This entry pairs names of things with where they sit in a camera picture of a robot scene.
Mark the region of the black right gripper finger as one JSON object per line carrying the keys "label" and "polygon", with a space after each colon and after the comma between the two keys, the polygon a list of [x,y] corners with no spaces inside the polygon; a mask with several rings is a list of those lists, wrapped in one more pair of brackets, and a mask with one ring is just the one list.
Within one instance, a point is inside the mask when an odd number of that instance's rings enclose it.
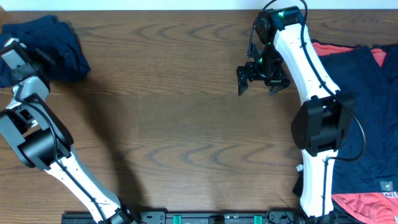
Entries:
{"label": "black right gripper finger", "polygon": [[238,78],[238,95],[241,96],[248,89],[248,81],[246,77]]}
{"label": "black right gripper finger", "polygon": [[269,95],[272,96],[276,94],[277,92],[286,89],[288,85],[272,85],[269,87]]}

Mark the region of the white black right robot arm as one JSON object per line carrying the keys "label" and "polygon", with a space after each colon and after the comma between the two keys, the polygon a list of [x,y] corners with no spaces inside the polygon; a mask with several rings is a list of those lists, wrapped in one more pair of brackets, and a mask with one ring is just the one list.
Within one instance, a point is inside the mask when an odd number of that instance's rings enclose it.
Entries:
{"label": "white black right robot arm", "polygon": [[264,49],[249,44],[250,60],[236,69],[238,94],[253,81],[263,81],[270,94],[295,84],[301,106],[291,132],[303,157],[302,218],[309,223],[332,223],[334,158],[348,134],[354,98],[341,92],[325,70],[298,7],[261,10],[251,33],[258,35]]}

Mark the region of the dark blue denim shorts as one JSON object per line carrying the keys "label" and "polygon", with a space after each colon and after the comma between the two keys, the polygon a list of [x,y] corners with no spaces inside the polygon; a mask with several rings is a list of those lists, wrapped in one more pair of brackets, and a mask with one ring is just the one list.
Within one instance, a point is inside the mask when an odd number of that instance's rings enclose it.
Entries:
{"label": "dark blue denim shorts", "polygon": [[47,15],[21,24],[4,24],[1,32],[1,47],[11,38],[16,38],[27,47],[28,56],[37,61],[36,50],[45,52],[54,65],[43,66],[39,76],[46,86],[51,81],[78,82],[84,80],[91,68],[83,55],[78,37],[66,22],[57,16]]}

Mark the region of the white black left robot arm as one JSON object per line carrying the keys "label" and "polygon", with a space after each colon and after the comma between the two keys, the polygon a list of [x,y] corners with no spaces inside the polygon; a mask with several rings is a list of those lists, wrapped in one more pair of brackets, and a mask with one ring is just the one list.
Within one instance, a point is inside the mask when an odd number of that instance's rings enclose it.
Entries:
{"label": "white black left robot arm", "polygon": [[139,223],[141,218],[123,205],[78,157],[68,129],[47,106],[46,65],[54,61],[43,51],[33,60],[17,42],[1,50],[11,69],[13,99],[1,111],[1,136],[27,167],[58,179],[89,210],[95,223]]}

